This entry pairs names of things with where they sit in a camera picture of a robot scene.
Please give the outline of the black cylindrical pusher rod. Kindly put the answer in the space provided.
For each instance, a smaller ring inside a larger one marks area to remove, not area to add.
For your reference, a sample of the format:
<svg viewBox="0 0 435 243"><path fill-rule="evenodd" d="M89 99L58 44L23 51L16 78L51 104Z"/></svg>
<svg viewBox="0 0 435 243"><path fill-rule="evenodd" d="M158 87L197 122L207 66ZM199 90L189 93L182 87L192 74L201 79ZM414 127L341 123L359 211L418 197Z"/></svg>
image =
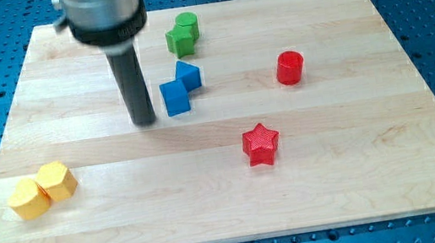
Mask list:
<svg viewBox="0 0 435 243"><path fill-rule="evenodd" d="M107 54L107 61L117 81L131 122L138 127L153 124L156 121L156 114L133 44L121 52Z"/></svg>

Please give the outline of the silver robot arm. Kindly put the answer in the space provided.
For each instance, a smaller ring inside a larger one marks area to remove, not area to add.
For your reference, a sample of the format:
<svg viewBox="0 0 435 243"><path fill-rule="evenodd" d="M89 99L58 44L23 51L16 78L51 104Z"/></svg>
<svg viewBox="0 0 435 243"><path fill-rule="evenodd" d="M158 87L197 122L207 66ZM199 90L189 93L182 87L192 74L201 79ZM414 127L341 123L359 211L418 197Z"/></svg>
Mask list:
<svg viewBox="0 0 435 243"><path fill-rule="evenodd" d="M134 37L147 21L144 0L51 0L61 16L53 23L60 33L69 29L80 43L96 46L106 55L128 110L139 127L156 121L149 91L133 47Z"/></svg>

